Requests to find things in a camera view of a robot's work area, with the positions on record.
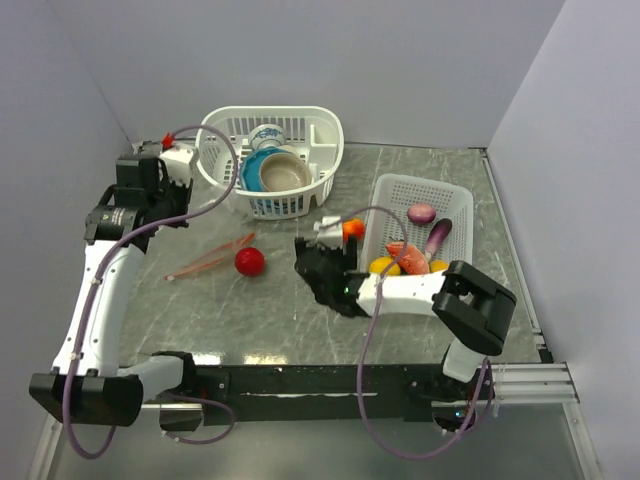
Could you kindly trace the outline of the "yellow fake lemon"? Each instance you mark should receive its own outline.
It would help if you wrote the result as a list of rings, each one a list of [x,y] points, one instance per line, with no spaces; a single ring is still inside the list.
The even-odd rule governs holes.
[[[386,268],[388,268],[388,276],[399,276],[402,274],[402,269],[399,265],[393,263],[393,258],[390,256],[378,257],[373,260],[368,267],[368,271],[374,274],[381,274]]]

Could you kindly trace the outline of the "orange fake persimmon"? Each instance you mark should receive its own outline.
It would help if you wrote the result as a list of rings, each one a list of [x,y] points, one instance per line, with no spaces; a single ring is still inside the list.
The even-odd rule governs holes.
[[[366,225],[360,218],[353,218],[342,223],[343,242],[347,243],[350,238],[357,242],[361,241],[366,233]]]

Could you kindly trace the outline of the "clear zip top bag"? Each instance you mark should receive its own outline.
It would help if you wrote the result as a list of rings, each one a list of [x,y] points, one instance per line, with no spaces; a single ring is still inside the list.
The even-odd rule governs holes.
[[[251,231],[248,234],[242,235],[234,240],[226,242],[214,249],[202,254],[195,260],[184,265],[179,270],[169,273],[163,276],[163,279],[167,282],[172,282],[183,277],[199,274],[205,270],[217,267],[229,259],[235,257],[238,251],[248,247],[250,243],[255,239],[256,232]]]

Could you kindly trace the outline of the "fake watermelon slice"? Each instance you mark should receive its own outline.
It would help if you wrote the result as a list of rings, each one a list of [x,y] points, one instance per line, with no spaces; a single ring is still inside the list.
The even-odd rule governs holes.
[[[402,241],[392,241],[385,245],[385,249],[406,274],[425,275],[430,273],[425,255],[416,246],[404,245]]]

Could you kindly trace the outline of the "red fake apple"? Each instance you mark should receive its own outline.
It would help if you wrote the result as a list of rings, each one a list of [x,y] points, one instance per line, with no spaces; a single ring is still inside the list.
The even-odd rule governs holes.
[[[256,277],[266,268],[266,260],[260,250],[254,247],[240,249],[234,258],[236,270],[243,276]]]

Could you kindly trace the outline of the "small yellow fake fruit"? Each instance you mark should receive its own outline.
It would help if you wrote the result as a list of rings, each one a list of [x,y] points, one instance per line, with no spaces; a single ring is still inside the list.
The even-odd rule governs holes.
[[[449,268],[449,263],[443,260],[433,260],[429,263],[429,270],[431,273],[445,271]]]

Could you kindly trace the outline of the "purple fake onion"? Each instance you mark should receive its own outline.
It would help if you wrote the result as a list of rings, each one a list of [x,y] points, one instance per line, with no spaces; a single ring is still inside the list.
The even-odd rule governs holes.
[[[436,216],[435,208],[426,203],[411,205],[407,210],[407,218],[415,225],[428,225],[435,220]]]

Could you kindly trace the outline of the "purple fake eggplant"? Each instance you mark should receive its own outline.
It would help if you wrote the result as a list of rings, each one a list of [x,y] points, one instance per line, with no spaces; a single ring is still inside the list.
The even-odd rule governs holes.
[[[425,244],[424,255],[430,263],[441,245],[444,243],[452,230],[453,222],[449,218],[442,218],[436,222],[431,229]]]

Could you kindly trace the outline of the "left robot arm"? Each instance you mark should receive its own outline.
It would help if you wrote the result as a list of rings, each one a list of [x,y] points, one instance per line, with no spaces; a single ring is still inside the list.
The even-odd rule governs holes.
[[[119,342],[129,294],[152,232],[124,245],[133,230],[188,211],[194,149],[131,154],[116,162],[116,181],[85,220],[85,264],[62,347],[48,373],[37,373],[30,396],[61,423],[130,426],[143,403],[166,392],[178,402],[197,393],[191,354],[164,351],[124,368]]]

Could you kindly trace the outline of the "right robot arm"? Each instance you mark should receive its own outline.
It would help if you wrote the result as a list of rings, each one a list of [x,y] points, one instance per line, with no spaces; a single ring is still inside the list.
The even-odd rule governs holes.
[[[383,277],[355,270],[354,242],[330,248],[298,237],[294,249],[294,269],[316,302],[342,316],[439,318],[454,336],[437,375],[445,396],[463,396],[482,361],[502,354],[516,296],[469,263],[456,260],[442,272]]]

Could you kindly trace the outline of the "white perforated plastic basket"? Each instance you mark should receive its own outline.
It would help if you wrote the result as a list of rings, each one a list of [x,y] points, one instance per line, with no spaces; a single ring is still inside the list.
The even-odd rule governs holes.
[[[451,231],[433,258],[447,263],[473,262],[473,196],[467,189],[436,180],[384,174],[376,182],[371,203],[392,211],[397,218],[378,210],[368,213],[359,255],[361,271],[366,272],[371,262],[388,254],[387,243],[402,238],[401,225],[410,244],[425,248],[433,225],[418,226],[409,220],[407,211],[415,204],[428,204],[435,209],[437,220],[452,221]]]

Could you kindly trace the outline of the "blue plate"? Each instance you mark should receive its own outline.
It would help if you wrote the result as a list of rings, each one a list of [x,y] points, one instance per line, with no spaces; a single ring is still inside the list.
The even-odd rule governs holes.
[[[263,192],[260,168],[264,160],[277,152],[275,148],[256,150],[248,155],[240,168],[240,184],[245,191]]]

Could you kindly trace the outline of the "beige ceramic bowl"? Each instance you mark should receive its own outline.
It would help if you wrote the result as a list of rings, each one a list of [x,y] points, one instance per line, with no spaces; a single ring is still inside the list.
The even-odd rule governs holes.
[[[285,192],[309,186],[313,177],[307,165],[291,153],[274,153],[261,165],[260,178],[266,192]]]

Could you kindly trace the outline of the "blue white porcelain bowl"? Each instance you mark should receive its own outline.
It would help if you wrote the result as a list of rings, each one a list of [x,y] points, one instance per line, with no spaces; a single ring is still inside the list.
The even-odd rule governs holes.
[[[286,143],[285,130],[275,124],[262,124],[249,134],[248,144],[252,150],[279,148]]]

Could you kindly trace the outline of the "white dish rack basket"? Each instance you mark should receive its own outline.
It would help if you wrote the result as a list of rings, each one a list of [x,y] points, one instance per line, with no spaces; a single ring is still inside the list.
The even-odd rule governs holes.
[[[339,118],[317,106],[229,106],[209,113],[239,159],[225,204],[261,220],[304,216],[329,197],[344,153]]]

